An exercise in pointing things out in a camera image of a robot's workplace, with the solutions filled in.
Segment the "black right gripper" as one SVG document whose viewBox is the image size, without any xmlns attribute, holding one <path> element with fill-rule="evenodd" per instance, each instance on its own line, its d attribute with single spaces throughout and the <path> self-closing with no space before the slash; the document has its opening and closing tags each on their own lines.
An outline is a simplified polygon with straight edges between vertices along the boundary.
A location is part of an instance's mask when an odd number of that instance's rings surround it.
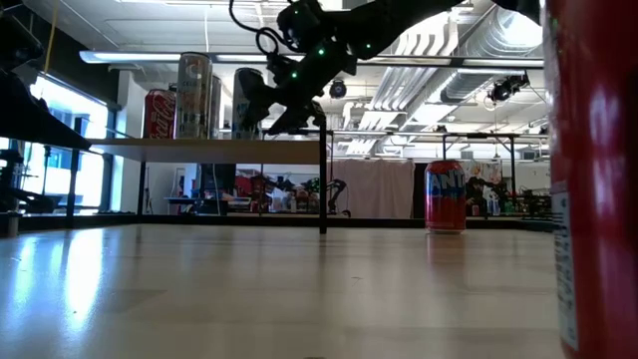
<svg viewBox="0 0 638 359">
<path fill-rule="evenodd" d="M 277 86 L 267 86 L 257 74 L 243 75 L 242 89 L 248 101 L 245 125 L 257 125 L 279 100 L 312 100 L 341 72 L 355 75 L 357 67 L 357 58 L 348 52 L 346 44 L 333 40 L 321 41 L 300 61 L 275 53 L 267 55 L 266 59 L 267 69 L 274 74 Z M 287 107 L 268 133 L 296 132 L 306 128 L 309 119 L 317 127 L 326 124 L 326 115 L 316 101 L 301 107 Z"/>
</svg>

